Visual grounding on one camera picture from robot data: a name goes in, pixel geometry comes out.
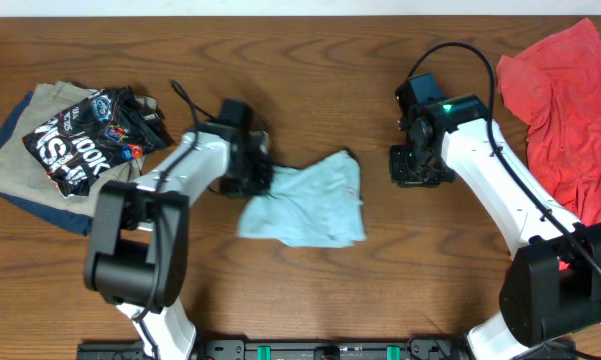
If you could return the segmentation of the light blue t-shirt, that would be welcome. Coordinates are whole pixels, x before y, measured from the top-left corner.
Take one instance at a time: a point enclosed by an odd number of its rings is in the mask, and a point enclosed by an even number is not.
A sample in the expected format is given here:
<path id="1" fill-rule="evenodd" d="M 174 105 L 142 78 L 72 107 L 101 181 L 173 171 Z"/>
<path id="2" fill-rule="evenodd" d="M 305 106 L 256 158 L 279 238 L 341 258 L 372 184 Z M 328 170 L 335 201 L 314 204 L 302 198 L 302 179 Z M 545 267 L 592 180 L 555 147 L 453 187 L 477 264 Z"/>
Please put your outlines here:
<path id="1" fill-rule="evenodd" d="M 360 166 L 346 150 L 303 169 L 275 166 L 269 191 L 253 197 L 237 236 L 289 247 L 345 248 L 366 239 Z"/>

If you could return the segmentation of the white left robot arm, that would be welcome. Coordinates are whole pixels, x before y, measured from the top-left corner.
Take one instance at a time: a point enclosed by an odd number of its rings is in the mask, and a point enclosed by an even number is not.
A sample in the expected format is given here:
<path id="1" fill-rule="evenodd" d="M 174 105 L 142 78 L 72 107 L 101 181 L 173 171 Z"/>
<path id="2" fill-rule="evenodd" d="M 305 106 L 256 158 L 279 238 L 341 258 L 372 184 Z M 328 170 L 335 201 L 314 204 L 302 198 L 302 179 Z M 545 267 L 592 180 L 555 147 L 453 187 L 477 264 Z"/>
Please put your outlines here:
<path id="1" fill-rule="evenodd" d="M 218 183 L 221 194 L 266 193 L 272 180 L 269 136 L 254 131 L 252 108 L 223 102 L 194 126 L 150 173 L 101 189 L 85 258 L 85 286 L 132 321 L 131 343 L 81 344 L 79 359 L 192 359 L 197 331 L 179 294 L 189 245 L 189 211 Z"/>

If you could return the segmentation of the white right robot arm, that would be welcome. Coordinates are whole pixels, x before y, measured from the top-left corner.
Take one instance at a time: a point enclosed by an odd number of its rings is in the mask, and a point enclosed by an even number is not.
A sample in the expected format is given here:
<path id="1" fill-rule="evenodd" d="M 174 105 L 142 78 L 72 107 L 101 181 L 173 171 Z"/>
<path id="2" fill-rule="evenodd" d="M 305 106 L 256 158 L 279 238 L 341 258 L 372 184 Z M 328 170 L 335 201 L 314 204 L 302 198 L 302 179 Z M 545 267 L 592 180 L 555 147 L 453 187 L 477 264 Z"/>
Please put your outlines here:
<path id="1" fill-rule="evenodd" d="M 512 257 L 499 311 L 471 329 L 460 354 L 521 359 L 601 323 L 601 223 L 583 224 L 556 203 L 506 143 L 475 95 L 447 98 L 430 73 L 395 91 L 403 145 L 390 149 L 391 180 L 436 187 L 462 178 Z"/>

